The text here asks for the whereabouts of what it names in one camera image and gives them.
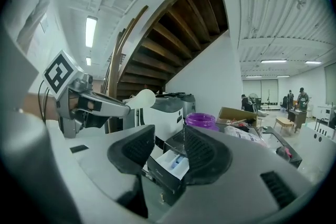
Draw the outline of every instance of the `cardboard box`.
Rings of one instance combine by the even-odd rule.
[[[227,120],[241,121],[241,120],[250,120],[250,119],[255,120],[252,126],[256,127],[257,121],[258,121],[258,115],[256,113],[247,112],[247,111],[239,110],[239,109],[226,108],[223,106],[221,108],[221,111],[218,114],[216,123],[227,124]]]

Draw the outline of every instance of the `stair underside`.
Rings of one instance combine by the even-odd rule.
[[[166,83],[228,29],[223,0],[171,0],[122,67],[117,98]]]

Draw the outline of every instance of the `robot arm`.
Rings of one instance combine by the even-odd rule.
[[[93,92],[93,77],[85,74],[64,51],[53,59],[43,78],[56,99],[59,126],[67,138],[76,137],[83,128],[100,128],[108,118],[123,117],[130,112],[130,107],[122,102]],[[72,98],[78,98],[76,108],[69,106]]]

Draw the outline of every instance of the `black cable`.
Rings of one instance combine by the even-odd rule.
[[[49,94],[49,89],[46,93],[46,100],[45,100],[45,103],[44,103],[44,109],[43,109],[43,115],[44,115],[44,119],[43,119],[43,122],[46,123],[46,110],[47,110],[47,101],[48,101],[48,94]]]
[[[42,114],[42,107],[41,107],[41,102],[40,102],[40,91],[41,91],[41,86],[42,86],[43,82],[44,82],[44,80],[41,82],[40,87],[38,88],[38,92],[37,92],[38,108],[40,109],[40,114],[41,114],[42,120],[43,120],[43,114]]]

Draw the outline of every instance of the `small box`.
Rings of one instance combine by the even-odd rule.
[[[176,166],[172,166],[179,157],[183,160]],[[162,186],[163,200],[172,206],[184,191],[182,180],[189,169],[188,159],[172,150],[168,150],[156,160],[150,156],[147,160],[147,167],[149,173]]]
[[[239,109],[231,109],[222,107],[221,111],[218,114],[216,123],[219,124],[227,124],[227,120],[251,120],[254,119],[255,121],[252,123],[252,126],[257,126],[258,115],[256,113],[239,110]]]

